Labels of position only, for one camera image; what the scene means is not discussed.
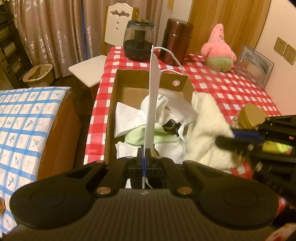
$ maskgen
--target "picture frame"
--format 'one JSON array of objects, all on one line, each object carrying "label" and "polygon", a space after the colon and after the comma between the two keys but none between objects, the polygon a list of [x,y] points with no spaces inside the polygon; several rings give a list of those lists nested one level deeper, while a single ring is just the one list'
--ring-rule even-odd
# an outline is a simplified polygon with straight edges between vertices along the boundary
[{"label": "picture frame", "polygon": [[240,55],[235,64],[235,71],[265,88],[274,63],[268,58],[243,44]]}]

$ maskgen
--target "red checkered tablecloth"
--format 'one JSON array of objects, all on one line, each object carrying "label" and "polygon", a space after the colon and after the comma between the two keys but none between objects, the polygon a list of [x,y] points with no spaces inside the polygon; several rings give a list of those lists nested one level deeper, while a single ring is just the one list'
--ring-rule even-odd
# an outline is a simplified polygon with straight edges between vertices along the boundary
[{"label": "red checkered tablecloth", "polygon": [[[158,63],[160,69],[180,71],[178,66],[167,65],[160,60],[158,60]],[[226,73],[216,72],[204,65],[202,56],[194,54],[186,55],[183,66],[196,91],[210,93],[228,122],[247,103],[254,103],[267,115],[281,114],[264,89],[235,73],[232,69]],[[149,62],[140,63],[127,59],[122,46],[111,48],[94,103],[84,164],[104,159],[110,99],[117,69],[149,70]],[[229,170],[229,173],[243,178],[252,178],[251,168],[247,162]],[[279,197],[279,211],[286,204],[285,199]]]}]

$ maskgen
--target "blue checkered tablecloth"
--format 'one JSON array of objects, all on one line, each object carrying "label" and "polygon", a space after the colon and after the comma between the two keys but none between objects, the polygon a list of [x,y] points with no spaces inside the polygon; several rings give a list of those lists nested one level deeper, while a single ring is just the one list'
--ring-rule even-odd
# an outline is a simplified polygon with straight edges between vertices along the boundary
[{"label": "blue checkered tablecloth", "polygon": [[6,204],[0,215],[0,234],[16,226],[10,198],[18,188],[36,181],[48,134],[67,89],[0,91],[0,197]]}]

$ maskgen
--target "beige curtain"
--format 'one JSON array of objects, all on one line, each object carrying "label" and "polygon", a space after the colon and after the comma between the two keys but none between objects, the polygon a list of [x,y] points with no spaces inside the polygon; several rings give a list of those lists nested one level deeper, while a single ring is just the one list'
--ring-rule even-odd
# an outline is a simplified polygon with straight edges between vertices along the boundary
[{"label": "beige curtain", "polygon": [[52,64],[55,78],[101,54],[107,5],[126,2],[158,32],[163,0],[10,0],[10,9],[33,65]]},{"label": "beige curtain", "polygon": [[10,0],[10,9],[33,65],[52,64],[55,78],[86,59],[81,0]]},{"label": "beige curtain", "polygon": [[89,58],[102,54],[103,23],[106,6],[117,2],[127,3],[131,7],[139,8],[139,18],[148,19],[155,23],[157,37],[163,0],[83,0],[86,43]]}]

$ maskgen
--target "metal screw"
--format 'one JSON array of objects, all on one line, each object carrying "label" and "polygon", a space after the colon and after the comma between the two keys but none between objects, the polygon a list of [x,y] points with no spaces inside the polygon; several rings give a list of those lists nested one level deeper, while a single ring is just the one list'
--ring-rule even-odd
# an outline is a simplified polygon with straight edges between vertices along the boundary
[{"label": "metal screw", "polygon": [[111,188],[109,187],[99,187],[96,192],[98,194],[102,194],[102,195],[106,195],[106,194],[109,194],[111,192]]},{"label": "metal screw", "polygon": [[180,84],[180,81],[179,80],[174,80],[173,82],[172,82],[172,85],[173,86],[178,86]]},{"label": "metal screw", "polygon": [[254,144],[249,144],[248,145],[248,151],[252,151],[254,149],[255,145]]},{"label": "metal screw", "polygon": [[192,193],[192,188],[190,187],[180,187],[177,189],[178,193],[186,195]]},{"label": "metal screw", "polygon": [[257,172],[259,172],[263,167],[263,163],[262,162],[258,162],[257,165],[255,166],[255,170]]}]

